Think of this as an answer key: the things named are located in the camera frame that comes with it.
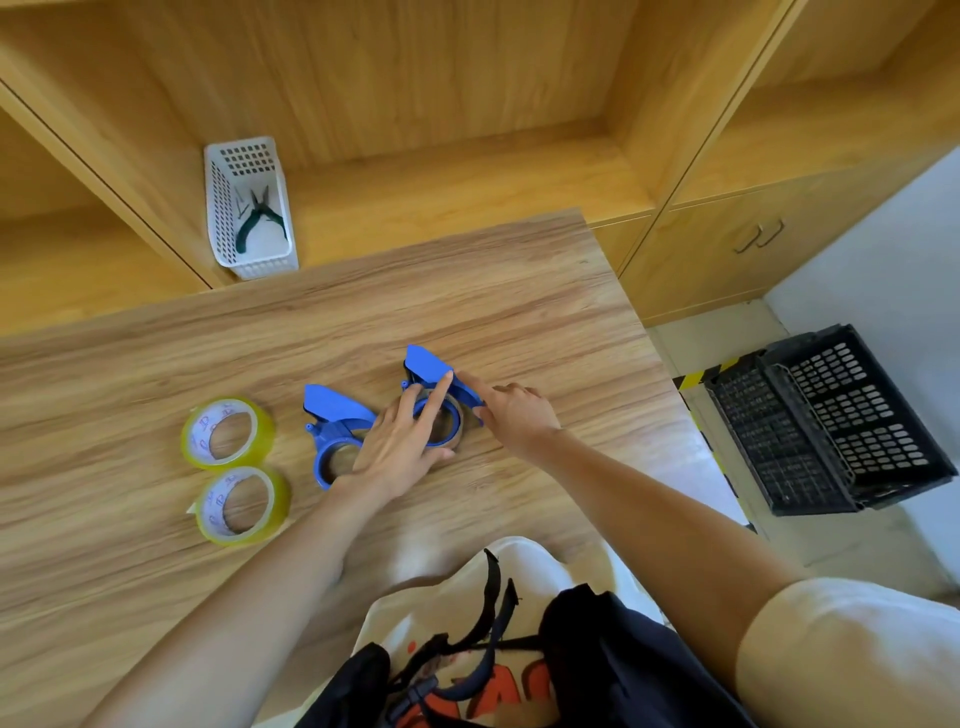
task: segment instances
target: green-handled pliers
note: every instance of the green-handled pliers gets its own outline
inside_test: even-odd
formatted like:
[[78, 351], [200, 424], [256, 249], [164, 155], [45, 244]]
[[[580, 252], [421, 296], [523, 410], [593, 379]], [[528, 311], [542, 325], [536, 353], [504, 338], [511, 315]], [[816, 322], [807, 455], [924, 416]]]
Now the green-handled pliers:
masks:
[[283, 237], [287, 236], [287, 229], [283, 225], [283, 218], [271, 210], [268, 205], [270, 202], [270, 187], [268, 186], [263, 190], [262, 200], [256, 199], [256, 193], [253, 192], [253, 190], [251, 190], [250, 196], [253, 200], [253, 209], [250, 212], [250, 217], [240, 226], [236, 240], [234, 240], [234, 247], [237, 253], [241, 254], [247, 251], [247, 236], [250, 234], [250, 231], [256, 227], [256, 224], [260, 222], [260, 218], [262, 217], [266, 217], [268, 220], [280, 225], [280, 229], [283, 230]]

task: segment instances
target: plastic basket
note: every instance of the plastic basket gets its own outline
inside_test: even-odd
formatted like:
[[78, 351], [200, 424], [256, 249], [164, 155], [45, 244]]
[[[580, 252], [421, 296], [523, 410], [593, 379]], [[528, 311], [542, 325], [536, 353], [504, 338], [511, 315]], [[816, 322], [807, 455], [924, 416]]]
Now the plastic basket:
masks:
[[[217, 262], [241, 279], [258, 279], [296, 271], [297, 244], [287, 200], [287, 184], [269, 136], [210, 144], [204, 149], [206, 229]], [[252, 214], [252, 195], [269, 196], [270, 208], [283, 218], [283, 230], [266, 219], [236, 250], [236, 233]]]
[[705, 384], [776, 515], [882, 507], [957, 475], [851, 326], [778, 342]]

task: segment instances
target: black plastic crate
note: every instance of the black plastic crate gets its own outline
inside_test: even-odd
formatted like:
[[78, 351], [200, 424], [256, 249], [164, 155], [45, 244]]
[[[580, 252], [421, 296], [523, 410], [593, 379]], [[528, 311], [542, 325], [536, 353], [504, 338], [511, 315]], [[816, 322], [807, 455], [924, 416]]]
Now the black plastic crate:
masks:
[[785, 339], [705, 385], [778, 516], [882, 507], [957, 475], [851, 326]]

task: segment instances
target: white plastic basket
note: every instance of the white plastic basket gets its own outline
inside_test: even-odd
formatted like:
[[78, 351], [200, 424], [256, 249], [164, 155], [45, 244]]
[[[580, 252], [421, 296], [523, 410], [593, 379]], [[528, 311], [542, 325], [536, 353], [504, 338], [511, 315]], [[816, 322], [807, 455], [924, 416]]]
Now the white plastic basket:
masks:
[[[296, 271], [297, 243], [290, 218], [287, 184], [276, 145], [269, 136], [210, 144], [206, 168], [206, 231], [217, 262], [244, 280]], [[283, 218], [280, 226], [264, 218], [250, 231], [247, 250], [237, 253], [236, 233], [252, 214], [252, 194], [262, 200], [269, 190], [270, 208]]]

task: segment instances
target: left hand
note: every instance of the left hand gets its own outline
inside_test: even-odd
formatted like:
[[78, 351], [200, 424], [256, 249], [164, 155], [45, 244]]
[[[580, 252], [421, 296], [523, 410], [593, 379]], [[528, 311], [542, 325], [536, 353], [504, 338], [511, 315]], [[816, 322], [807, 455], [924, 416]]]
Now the left hand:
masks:
[[409, 491], [436, 463], [452, 458], [450, 448], [426, 446], [452, 381], [453, 372], [447, 372], [416, 419], [414, 403], [423, 387], [407, 387], [376, 418], [357, 454], [353, 474], [368, 479], [387, 499], [393, 499]]

